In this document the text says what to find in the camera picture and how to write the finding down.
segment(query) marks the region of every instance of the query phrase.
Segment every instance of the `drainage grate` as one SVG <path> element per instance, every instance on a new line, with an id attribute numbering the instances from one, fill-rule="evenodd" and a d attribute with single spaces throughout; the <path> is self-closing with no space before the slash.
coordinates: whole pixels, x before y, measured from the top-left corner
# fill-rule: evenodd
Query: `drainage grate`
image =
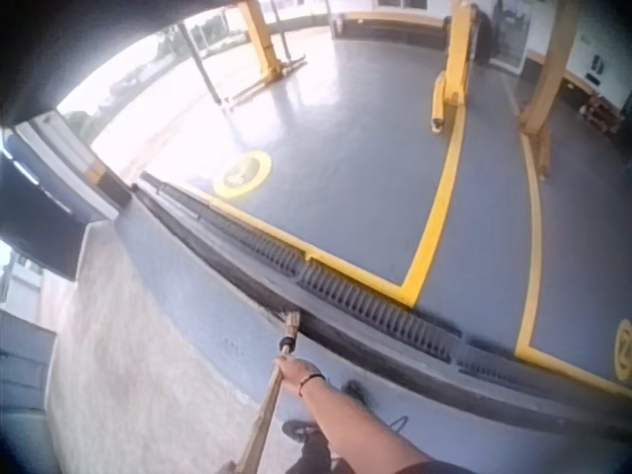
<path id="1" fill-rule="evenodd" d="M 311 261 L 298 284 L 356 319 L 429 356 L 450 363 L 460 335 L 424 321 L 330 268 Z"/>
<path id="2" fill-rule="evenodd" d="M 220 230 L 254 253 L 257 258 L 287 277 L 296 277 L 304 262 L 300 251 L 279 242 L 260 230 L 242 224 L 209 208 L 205 203 L 168 187 L 164 193 L 184 208 L 199 216 L 199 222 L 209 230 Z"/>
<path id="3" fill-rule="evenodd" d="M 168 184 L 153 177 L 144 179 L 162 196 L 197 216 L 211 232 L 220 231 L 260 261 L 295 277 L 303 289 L 413 349 L 454 363 L 463 374 L 539 397 L 573 401 L 577 406 L 604 406 L 604 395 L 589 387 L 513 359 L 489 343 L 469 340 L 444 320 L 405 309 L 319 262 L 305 262 L 298 249 L 233 220 Z M 615 405 L 612 410 L 619 409 L 618 403 Z"/>

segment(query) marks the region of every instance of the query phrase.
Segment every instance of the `wrist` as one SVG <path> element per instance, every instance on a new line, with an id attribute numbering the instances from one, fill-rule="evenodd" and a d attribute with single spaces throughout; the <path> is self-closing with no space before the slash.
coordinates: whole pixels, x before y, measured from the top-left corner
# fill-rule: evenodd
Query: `wrist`
<path id="1" fill-rule="evenodd" d="M 324 377 L 314 377 L 307 380 L 300 389 L 300 396 L 303 399 L 309 398 L 315 392 L 327 387 L 327 380 Z"/>

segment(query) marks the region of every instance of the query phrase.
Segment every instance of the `yellow circle marking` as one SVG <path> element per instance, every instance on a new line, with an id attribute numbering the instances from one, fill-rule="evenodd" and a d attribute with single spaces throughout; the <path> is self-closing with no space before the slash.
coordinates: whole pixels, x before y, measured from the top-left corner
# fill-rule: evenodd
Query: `yellow circle marking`
<path id="1" fill-rule="evenodd" d="M 236 198 L 249 193 L 266 180 L 272 165 L 267 153 L 250 151 L 228 164 L 213 180 L 213 189 L 221 198 Z"/>
<path id="2" fill-rule="evenodd" d="M 614 371 L 616 378 L 626 381 L 632 375 L 632 324 L 624 319 L 619 324 L 614 343 Z"/>

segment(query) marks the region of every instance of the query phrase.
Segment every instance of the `concrete ramp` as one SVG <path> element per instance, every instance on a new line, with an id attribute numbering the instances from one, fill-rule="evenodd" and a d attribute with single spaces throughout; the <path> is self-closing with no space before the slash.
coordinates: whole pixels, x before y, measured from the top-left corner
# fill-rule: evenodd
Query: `concrete ramp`
<path id="1" fill-rule="evenodd" d="M 80 282 L 65 291 L 43 304 L 65 319 L 47 399 L 63 472 L 208 473 L 240 455 L 258 406 L 161 313 L 111 224 L 91 227 Z M 262 472 L 298 453 L 274 421 Z"/>

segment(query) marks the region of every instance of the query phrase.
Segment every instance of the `wooden broom handle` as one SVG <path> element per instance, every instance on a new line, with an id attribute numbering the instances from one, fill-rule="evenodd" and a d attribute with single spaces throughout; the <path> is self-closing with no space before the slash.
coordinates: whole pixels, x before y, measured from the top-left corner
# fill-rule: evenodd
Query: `wooden broom handle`
<path id="1" fill-rule="evenodd" d="M 287 313 L 285 316 L 285 336 L 287 338 L 296 340 L 299 323 L 300 315 L 298 312 Z M 291 344 L 283 345 L 280 354 L 286 356 L 291 353 L 293 349 L 294 347 Z M 273 413 L 277 405 L 278 392 L 280 391 L 282 379 L 283 376 L 280 368 L 276 366 L 273 371 L 273 376 L 270 378 L 270 383 L 268 384 L 268 391 L 259 409 L 259 415 L 253 424 L 253 430 L 250 433 L 248 444 L 246 444 L 244 454 L 235 469 L 235 473 L 237 474 L 256 474 L 257 469 L 259 469 L 261 456 L 266 446 L 266 438 L 270 430 L 270 423 L 272 422 Z"/>

